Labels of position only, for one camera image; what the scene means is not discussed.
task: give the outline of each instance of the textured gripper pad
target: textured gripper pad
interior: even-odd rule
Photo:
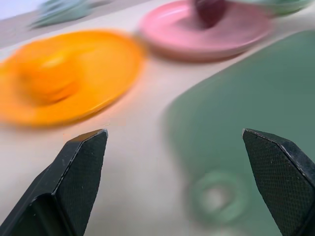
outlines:
[[[314,189],[276,143],[250,132],[243,140],[256,185],[282,235],[297,236],[314,203]]]
[[[98,192],[107,135],[85,141],[56,196],[77,236],[83,236]]]

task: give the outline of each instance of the light green bowl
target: light green bowl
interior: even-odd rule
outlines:
[[[272,15],[287,15],[307,7],[313,1],[314,0],[242,0],[241,2],[261,6]]]

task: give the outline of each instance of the plate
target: plate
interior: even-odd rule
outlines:
[[[213,60],[243,53],[270,32],[271,23],[260,8],[228,2],[224,18],[210,29],[198,22],[188,1],[175,1],[144,17],[144,39],[160,53],[187,60]]]
[[[0,65],[1,121],[31,126],[65,124],[91,115],[110,105],[135,82],[143,65],[143,50],[123,33],[89,30],[43,39],[50,51],[80,51],[77,60],[82,74],[79,89],[50,105],[24,99],[18,89],[20,49]]]

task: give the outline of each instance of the white table surface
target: white table surface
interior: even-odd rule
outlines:
[[[51,32],[117,28],[134,32],[143,15],[170,0],[153,0]],[[261,45],[229,61],[209,64],[171,62],[149,56],[133,89],[97,116],[53,130],[0,127],[0,223],[32,180],[79,134],[107,128],[101,183],[86,236],[212,235],[189,220],[183,208],[187,182],[164,141],[162,118],[181,93],[218,71],[288,34],[315,28],[315,6],[274,20],[275,31]],[[0,49],[4,59],[20,44]]]

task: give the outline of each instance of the pink plate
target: pink plate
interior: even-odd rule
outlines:
[[[175,1],[145,16],[140,30],[159,52],[188,60],[235,56],[259,42],[271,29],[264,11],[244,3],[228,2],[223,19],[214,27],[200,26],[189,1]]]

